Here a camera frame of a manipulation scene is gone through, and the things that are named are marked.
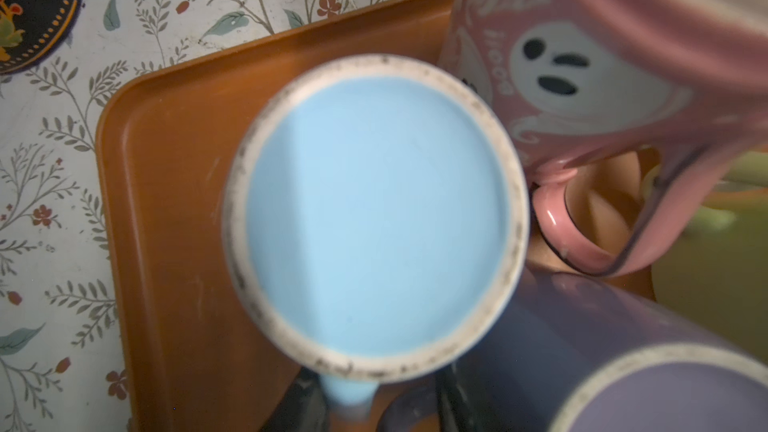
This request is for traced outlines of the black skull pattern mug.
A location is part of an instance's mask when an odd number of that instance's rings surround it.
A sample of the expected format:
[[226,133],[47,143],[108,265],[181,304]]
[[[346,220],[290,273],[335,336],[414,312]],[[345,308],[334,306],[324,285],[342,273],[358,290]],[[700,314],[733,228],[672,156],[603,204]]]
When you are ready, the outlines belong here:
[[55,51],[73,28],[81,2],[1,0],[1,73],[20,73]]

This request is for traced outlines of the pink ghost mug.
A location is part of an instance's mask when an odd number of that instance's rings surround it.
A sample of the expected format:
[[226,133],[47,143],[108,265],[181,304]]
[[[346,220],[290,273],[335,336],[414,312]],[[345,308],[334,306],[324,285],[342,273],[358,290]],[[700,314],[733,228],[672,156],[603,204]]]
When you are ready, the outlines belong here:
[[[455,0],[439,64],[505,127],[546,242],[595,277],[662,256],[767,139],[767,0]],[[610,253],[572,222],[566,190],[580,167],[645,147],[657,182]]]

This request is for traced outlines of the orange plastic tray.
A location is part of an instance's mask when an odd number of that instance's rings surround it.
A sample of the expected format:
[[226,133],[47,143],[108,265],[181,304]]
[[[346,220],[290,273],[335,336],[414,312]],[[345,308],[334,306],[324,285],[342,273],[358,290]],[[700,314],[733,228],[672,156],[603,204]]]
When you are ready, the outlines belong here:
[[256,431],[298,367],[239,303],[223,189],[260,108],[324,62],[383,52],[435,62],[453,0],[391,0],[132,80],[96,154],[136,431]]

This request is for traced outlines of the light blue mug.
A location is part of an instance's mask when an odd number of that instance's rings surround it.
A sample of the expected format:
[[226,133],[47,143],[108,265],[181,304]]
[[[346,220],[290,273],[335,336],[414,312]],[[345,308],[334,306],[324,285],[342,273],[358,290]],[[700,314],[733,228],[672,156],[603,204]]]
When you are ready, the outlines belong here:
[[357,419],[381,385],[485,336],[529,225],[522,166],[484,101],[425,62],[363,54],[300,75],[254,119],[222,242],[251,320]]

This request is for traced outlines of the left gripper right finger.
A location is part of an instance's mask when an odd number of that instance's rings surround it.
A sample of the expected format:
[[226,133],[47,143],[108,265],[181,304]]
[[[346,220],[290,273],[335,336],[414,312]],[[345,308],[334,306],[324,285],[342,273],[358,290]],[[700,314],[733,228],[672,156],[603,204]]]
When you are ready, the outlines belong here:
[[458,363],[438,372],[436,390],[442,431],[495,431],[496,419],[485,402],[487,396]]

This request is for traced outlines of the light green mug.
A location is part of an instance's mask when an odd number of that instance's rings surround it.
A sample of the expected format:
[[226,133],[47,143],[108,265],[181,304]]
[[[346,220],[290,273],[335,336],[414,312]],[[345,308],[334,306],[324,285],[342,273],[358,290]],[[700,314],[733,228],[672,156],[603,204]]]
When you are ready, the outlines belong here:
[[656,301],[767,360],[767,149],[748,152],[651,267]]

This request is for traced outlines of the purple mug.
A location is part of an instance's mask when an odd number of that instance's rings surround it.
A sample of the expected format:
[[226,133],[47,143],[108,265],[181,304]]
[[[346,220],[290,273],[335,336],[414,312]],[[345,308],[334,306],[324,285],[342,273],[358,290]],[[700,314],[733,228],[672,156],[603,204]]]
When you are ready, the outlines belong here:
[[[495,431],[767,427],[762,362],[646,298],[571,273],[525,271],[495,325],[453,363],[487,396]],[[436,376],[398,396],[378,429],[439,419]]]

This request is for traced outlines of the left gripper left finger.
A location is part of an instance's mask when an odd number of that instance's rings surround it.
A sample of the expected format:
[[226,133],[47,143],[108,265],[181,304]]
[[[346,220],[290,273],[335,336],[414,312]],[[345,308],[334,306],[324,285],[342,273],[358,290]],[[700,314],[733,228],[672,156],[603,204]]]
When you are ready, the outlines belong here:
[[260,432],[328,432],[329,410],[317,373],[302,367]]

